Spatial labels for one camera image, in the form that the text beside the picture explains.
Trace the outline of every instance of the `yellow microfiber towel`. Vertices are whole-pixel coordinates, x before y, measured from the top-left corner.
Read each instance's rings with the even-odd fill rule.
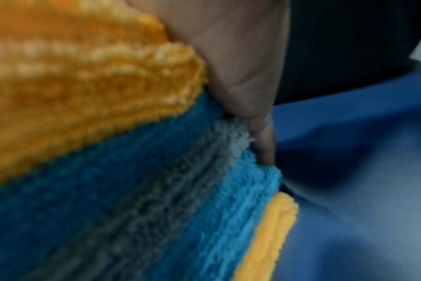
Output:
[[[115,0],[0,0],[0,184],[184,113],[204,62]]]
[[[277,193],[266,207],[249,251],[232,281],[269,281],[289,230],[296,221],[298,205],[285,193]]]

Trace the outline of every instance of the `blue fabric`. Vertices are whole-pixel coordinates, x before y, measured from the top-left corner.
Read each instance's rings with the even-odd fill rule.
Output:
[[[181,238],[144,280],[227,281],[247,252],[280,172],[245,152]]]
[[[222,117],[203,95],[178,118],[139,127],[0,187],[0,281],[24,276],[110,213]]]
[[[300,198],[274,281],[421,281],[421,71],[275,107]]]

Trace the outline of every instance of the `microfiber towel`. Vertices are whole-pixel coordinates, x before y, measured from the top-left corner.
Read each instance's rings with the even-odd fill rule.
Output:
[[[0,1],[0,184],[184,113],[204,81],[193,48],[124,1]]]
[[[255,156],[244,152],[181,238],[140,280],[230,280],[280,178],[278,169],[259,167]]]
[[[135,280],[179,237],[248,145],[243,123],[215,123],[179,162],[89,227],[28,280]]]
[[[285,193],[277,193],[267,205],[255,238],[237,267],[232,281],[269,281],[282,245],[297,219],[298,205]]]
[[[182,116],[93,145],[0,187],[0,281],[29,272],[115,210],[222,117],[204,94]]]

